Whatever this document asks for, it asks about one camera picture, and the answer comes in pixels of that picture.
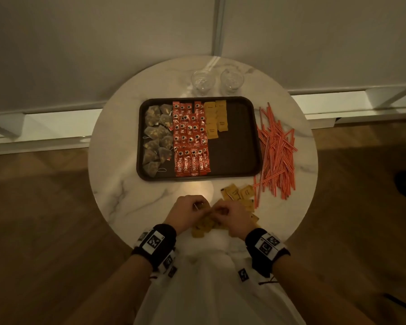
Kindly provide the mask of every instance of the tray rim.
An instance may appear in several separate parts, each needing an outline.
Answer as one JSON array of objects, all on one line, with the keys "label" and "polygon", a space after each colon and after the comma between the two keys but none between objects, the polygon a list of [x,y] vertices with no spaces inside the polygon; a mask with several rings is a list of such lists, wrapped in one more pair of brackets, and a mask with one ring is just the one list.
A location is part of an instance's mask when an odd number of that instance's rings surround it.
[{"label": "tray rim", "polygon": [[[156,101],[165,101],[165,100],[171,100],[173,101],[185,101],[185,100],[192,100],[194,101],[201,101],[204,102],[206,101],[215,101],[215,100],[236,100],[236,99],[242,99],[244,100],[244,104],[246,104],[247,106],[249,106],[250,108],[253,109],[252,111],[252,120],[255,123],[255,126],[253,126],[252,128],[252,132],[254,135],[254,141],[256,142],[257,146],[257,161],[258,161],[258,167],[257,170],[251,173],[247,173],[247,174],[240,174],[240,175],[222,175],[222,174],[217,174],[217,175],[211,175],[210,173],[207,175],[195,175],[195,176],[186,176],[186,177],[174,177],[174,178],[152,178],[149,177],[145,174],[144,170],[143,170],[143,165],[139,164],[139,159],[141,157],[141,145],[142,145],[142,140],[143,140],[143,136],[141,134],[141,130],[140,127],[142,125],[144,125],[144,111],[143,108],[146,107],[146,105],[149,102],[154,102],[154,104],[160,104],[160,103],[156,103]],[[145,101],[143,101],[143,103],[140,105],[140,108],[138,110],[138,144],[137,144],[137,161],[136,163],[136,170],[137,170],[137,174],[138,176],[144,180],[144,181],[150,181],[150,182],[157,182],[157,181],[196,181],[196,180],[212,180],[212,179],[221,179],[221,178],[242,178],[242,177],[253,177],[256,174],[260,173],[262,167],[263,167],[263,157],[261,154],[261,146],[260,146],[260,140],[258,137],[258,131],[257,131],[257,122],[256,122],[256,118],[255,118],[255,113],[254,113],[254,105],[253,103],[246,97],[243,96],[228,96],[228,97],[189,97],[189,98],[150,98],[150,99],[146,99]]]}]

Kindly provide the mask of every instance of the forearm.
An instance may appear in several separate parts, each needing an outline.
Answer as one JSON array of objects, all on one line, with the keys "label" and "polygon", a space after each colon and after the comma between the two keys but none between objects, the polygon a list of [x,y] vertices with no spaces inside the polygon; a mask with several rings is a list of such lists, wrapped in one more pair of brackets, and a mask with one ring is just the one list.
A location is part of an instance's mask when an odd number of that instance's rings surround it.
[{"label": "forearm", "polygon": [[367,316],[320,282],[292,257],[282,256],[272,273],[308,325],[372,325]]},{"label": "forearm", "polygon": [[151,272],[150,262],[132,255],[65,324],[123,324],[138,294],[147,287]]}]

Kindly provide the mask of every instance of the dark brown tray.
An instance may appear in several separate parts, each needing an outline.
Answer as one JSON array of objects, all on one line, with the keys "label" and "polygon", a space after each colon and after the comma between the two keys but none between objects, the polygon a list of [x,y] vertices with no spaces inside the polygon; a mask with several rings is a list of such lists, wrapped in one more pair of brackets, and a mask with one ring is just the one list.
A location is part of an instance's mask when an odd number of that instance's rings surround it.
[{"label": "dark brown tray", "polygon": [[[217,139],[209,139],[209,159],[211,172],[207,175],[176,177],[174,172],[174,157],[160,165],[167,169],[166,172],[158,172],[154,178],[149,177],[143,169],[143,145],[149,139],[143,139],[145,114],[149,106],[173,104],[173,101],[181,103],[193,103],[201,101],[226,100],[228,131],[218,132]],[[148,99],[140,106],[138,121],[138,151],[137,173],[146,181],[186,181],[208,180],[213,178],[250,177],[260,172],[263,161],[260,151],[260,141],[254,117],[253,104],[245,97],[208,97],[208,98],[172,98],[172,99]]]}]

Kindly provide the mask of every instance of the hand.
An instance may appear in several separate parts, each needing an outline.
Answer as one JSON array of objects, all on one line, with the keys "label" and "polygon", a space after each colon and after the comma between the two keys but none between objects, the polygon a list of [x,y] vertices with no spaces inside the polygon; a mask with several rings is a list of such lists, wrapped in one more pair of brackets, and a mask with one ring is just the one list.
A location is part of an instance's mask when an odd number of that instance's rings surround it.
[{"label": "hand", "polygon": [[[207,208],[196,211],[194,203],[203,203]],[[164,223],[171,225],[176,234],[183,233],[202,218],[210,209],[209,202],[201,195],[180,196],[170,210]]]},{"label": "hand", "polygon": [[212,207],[211,217],[225,225],[232,237],[245,240],[257,225],[245,207],[238,201],[218,201]]}]

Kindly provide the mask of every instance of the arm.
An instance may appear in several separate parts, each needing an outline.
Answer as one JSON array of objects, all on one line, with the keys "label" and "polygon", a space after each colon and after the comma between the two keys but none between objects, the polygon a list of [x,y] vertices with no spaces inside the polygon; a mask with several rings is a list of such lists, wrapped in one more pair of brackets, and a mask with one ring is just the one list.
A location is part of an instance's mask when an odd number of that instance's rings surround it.
[{"label": "arm", "polygon": [[[181,234],[207,212],[195,211],[195,203],[209,206],[203,196],[181,196],[164,223],[172,226],[177,235]],[[151,272],[149,261],[141,255],[132,255],[64,324],[123,324],[138,297],[147,290]]]},{"label": "arm", "polygon": [[[245,240],[247,235],[257,228],[250,213],[239,202],[219,201],[213,209],[215,213],[212,213],[212,217],[226,225],[233,237]],[[284,255],[278,258],[272,265],[272,273],[307,324],[374,324],[292,257]]]}]

